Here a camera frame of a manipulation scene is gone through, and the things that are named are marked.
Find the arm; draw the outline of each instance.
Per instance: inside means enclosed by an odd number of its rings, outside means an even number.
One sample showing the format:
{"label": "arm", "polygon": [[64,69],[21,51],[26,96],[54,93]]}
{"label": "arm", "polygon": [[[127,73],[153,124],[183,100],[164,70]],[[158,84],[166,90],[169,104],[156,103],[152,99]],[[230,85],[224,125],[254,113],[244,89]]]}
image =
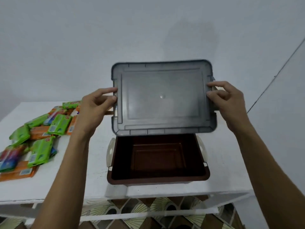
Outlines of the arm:
{"label": "arm", "polygon": [[84,201],[88,148],[91,136],[105,112],[116,102],[116,88],[98,89],[84,96],[77,124],[51,189],[32,229],[78,228]]}
{"label": "arm", "polygon": [[305,228],[305,197],[276,163],[247,116],[241,91],[225,81],[208,83],[226,91],[207,92],[235,134],[250,181],[270,228]]}

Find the green soap package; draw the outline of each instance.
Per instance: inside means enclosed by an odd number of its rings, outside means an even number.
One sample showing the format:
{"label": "green soap package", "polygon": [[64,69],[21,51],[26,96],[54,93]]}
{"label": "green soap package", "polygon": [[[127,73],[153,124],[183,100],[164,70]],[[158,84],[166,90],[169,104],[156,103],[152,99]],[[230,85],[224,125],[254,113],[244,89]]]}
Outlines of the green soap package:
{"label": "green soap package", "polygon": [[55,135],[64,135],[72,116],[58,114],[49,127],[48,133]]}
{"label": "green soap package", "polygon": [[9,137],[12,140],[12,146],[16,147],[30,138],[30,130],[27,125],[17,128]]}
{"label": "green soap package", "polygon": [[78,101],[63,102],[63,109],[76,108],[81,103]]}
{"label": "green soap package", "polygon": [[27,164],[28,168],[48,162],[54,139],[55,136],[51,136],[34,142]]}
{"label": "green soap package", "polygon": [[25,123],[25,125],[28,125],[29,128],[40,126],[44,123],[44,121],[49,117],[49,114],[44,114],[42,116],[39,116],[35,119],[32,119],[31,121]]}

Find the brown plastic container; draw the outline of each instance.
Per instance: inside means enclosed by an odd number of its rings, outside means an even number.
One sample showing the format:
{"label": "brown plastic container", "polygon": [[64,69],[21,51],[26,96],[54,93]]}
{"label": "brown plastic container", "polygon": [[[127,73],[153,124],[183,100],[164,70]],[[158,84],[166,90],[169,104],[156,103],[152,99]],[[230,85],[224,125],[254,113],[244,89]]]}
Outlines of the brown plastic container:
{"label": "brown plastic container", "polygon": [[107,174],[110,184],[127,186],[187,183],[209,177],[195,134],[117,137]]}

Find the barcode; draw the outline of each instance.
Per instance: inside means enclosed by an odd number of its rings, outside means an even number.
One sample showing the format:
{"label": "barcode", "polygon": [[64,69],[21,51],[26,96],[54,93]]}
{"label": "barcode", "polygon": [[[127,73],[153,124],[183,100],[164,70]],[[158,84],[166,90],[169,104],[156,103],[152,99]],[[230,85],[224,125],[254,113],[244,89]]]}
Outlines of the barcode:
{"label": "barcode", "polygon": [[56,130],[56,125],[53,125],[53,126],[50,126],[50,128],[49,128],[49,132],[55,132],[55,130]]}
{"label": "barcode", "polygon": [[35,162],[35,159],[36,159],[36,154],[32,154],[29,158],[29,163]]}
{"label": "barcode", "polygon": [[72,132],[74,130],[74,125],[70,126],[69,131],[68,132]]}
{"label": "barcode", "polygon": [[51,134],[45,132],[42,136],[51,136]]}
{"label": "barcode", "polygon": [[27,174],[30,174],[31,172],[32,172],[32,168],[24,169],[20,172],[19,175],[27,175]]}

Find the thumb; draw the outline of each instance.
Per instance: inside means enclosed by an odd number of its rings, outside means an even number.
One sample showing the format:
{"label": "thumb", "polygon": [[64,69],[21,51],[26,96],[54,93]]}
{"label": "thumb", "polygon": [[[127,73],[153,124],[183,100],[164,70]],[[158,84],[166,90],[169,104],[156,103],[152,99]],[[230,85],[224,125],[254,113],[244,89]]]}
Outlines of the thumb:
{"label": "thumb", "polygon": [[98,108],[101,112],[105,114],[106,111],[108,111],[110,108],[113,107],[114,103],[116,102],[117,97],[116,96],[109,96],[104,103],[102,103]]}
{"label": "thumb", "polygon": [[226,103],[226,101],[218,95],[217,90],[208,91],[207,96],[210,100],[212,100],[216,104],[217,107],[221,107]]}

